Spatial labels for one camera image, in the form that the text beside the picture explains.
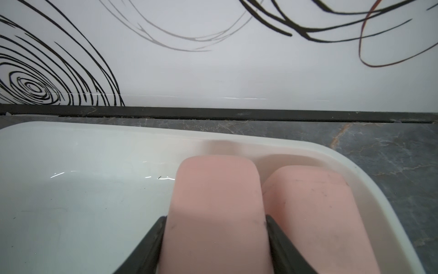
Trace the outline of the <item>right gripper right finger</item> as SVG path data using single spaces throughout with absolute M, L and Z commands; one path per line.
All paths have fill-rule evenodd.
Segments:
M 275 274 L 317 274 L 270 215 L 266 215 L 266 228 Z

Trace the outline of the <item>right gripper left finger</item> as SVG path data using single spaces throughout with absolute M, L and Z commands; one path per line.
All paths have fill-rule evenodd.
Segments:
M 155 274 L 159 265 L 167 217 L 161 216 L 114 274 Z

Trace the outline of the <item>pink sharpener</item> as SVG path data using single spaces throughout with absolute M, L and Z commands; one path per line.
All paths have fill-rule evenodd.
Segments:
M 205 155 L 180 164 L 158 272 L 273 272 L 260 176 L 252 161 Z
M 380 269 L 352 190 L 337 172 L 286 166 L 262 184 L 265 212 L 319 274 Z

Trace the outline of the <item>white plastic tray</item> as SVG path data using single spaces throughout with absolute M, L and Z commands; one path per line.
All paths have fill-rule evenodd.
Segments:
M 424 268 L 394 209 L 354 162 L 315 143 L 212 132 L 59 122 L 1 130 L 1 272 L 110 274 L 166 213 L 179 164 L 228 154 L 262 180 L 292 164 L 344 176 L 384 274 Z

